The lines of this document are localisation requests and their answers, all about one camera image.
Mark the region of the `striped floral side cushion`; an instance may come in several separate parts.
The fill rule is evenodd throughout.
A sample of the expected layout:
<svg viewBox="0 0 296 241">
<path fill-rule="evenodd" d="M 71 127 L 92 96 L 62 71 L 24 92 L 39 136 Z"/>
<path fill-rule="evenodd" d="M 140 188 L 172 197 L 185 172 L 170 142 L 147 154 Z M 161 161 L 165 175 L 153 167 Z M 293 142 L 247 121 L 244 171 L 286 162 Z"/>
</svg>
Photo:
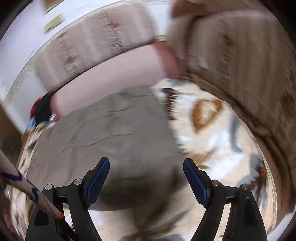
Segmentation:
<svg viewBox="0 0 296 241">
<path fill-rule="evenodd" d="M 194 21 L 188 68 L 244 106 L 295 160 L 295 46 L 268 11 L 228 11 Z"/>
</svg>

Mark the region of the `striped floral back cushion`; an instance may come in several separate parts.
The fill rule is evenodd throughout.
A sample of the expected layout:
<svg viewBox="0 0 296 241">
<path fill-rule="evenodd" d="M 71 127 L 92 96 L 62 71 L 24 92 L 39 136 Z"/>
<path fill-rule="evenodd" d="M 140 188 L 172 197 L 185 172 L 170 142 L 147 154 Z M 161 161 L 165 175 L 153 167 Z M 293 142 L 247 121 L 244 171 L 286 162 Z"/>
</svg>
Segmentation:
<svg viewBox="0 0 296 241">
<path fill-rule="evenodd" d="M 54 90 L 88 69 L 150 43 L 154 19 L 141 3 L 111 4 L 74 21 L 34 57 L 34 69 L 46 90 Z"/>
</svg>

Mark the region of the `pink quilted bolster cushion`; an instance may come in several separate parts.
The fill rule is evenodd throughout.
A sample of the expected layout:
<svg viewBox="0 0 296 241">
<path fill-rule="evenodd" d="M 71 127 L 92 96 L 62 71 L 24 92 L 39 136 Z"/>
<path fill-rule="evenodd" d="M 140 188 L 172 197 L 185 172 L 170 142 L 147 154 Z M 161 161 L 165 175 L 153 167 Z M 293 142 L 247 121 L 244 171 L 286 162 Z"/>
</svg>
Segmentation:
<svg viewBox="0 0 296 241">
<path fill-rule="evenodd" d="M 154 42 L 115 56 L 74 78 L 52 96 L 50 108 L 61 118 L 127 87 L 175 78 L 180 71 L 171 47 Z"/>
</svg>

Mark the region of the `olive quilted hooded jacket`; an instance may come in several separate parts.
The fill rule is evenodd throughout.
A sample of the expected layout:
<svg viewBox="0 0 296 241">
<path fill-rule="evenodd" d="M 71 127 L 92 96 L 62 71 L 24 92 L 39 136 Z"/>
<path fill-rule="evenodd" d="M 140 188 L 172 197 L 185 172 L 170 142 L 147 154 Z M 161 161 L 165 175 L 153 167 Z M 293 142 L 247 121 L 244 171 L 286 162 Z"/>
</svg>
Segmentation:
<svg viewBox="0 0 296 241">
<path fill-rule="evenodd" d="M 167 200 L 185 183 L 184 155 L 148 86 L 129 87 L 73 111 L 40 135 L 27 179 L 37 188 L 66 186 L 101 158 L 110 171 L 92 205 L 120 210 Z"/>
</svg>

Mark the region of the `pile of dark clothes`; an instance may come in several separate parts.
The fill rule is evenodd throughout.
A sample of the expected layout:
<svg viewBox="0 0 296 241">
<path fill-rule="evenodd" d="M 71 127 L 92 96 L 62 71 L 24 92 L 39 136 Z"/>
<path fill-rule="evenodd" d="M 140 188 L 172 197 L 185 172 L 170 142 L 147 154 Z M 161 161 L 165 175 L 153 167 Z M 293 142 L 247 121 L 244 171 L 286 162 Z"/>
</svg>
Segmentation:
<svg viewBox="0 0 296 241">
<path fill-rule="evenodd" d="M 58 120 L 58 114 L 55 110 L 54 102 L 55 92 L 48 92 L 43 97 L 39 97 L 30 110 L 30 118 L 27 122 L 27 128 L 31 128 L 44 122 Z"/>
</svg>

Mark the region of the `leaf pattern fleece blanket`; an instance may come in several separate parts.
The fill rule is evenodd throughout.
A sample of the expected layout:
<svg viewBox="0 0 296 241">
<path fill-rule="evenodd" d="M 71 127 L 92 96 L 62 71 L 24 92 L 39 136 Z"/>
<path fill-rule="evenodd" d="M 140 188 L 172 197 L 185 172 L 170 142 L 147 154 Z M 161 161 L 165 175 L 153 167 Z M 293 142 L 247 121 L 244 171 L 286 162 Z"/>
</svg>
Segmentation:
<svg viewBox="0 0 296 241">
<path fill-rule="evenodd" d="M 229 104 L 189 81 L 163 79 L 149 88 L 163 107 L 184 157 L 224 185 L 247 184 L 266 233 L 271 235 L 279 218 L 278 192 L 263 150 L 247 125 Z M 55 124 L 40 124 L 28 130 L 17 163 L 24 176 L 40 135 Z M 187 181 L 162 202 L 109 211 L 91 206 L 89 210 L 104 240 L 190 240 L 204 212 Z"/>
</svg>

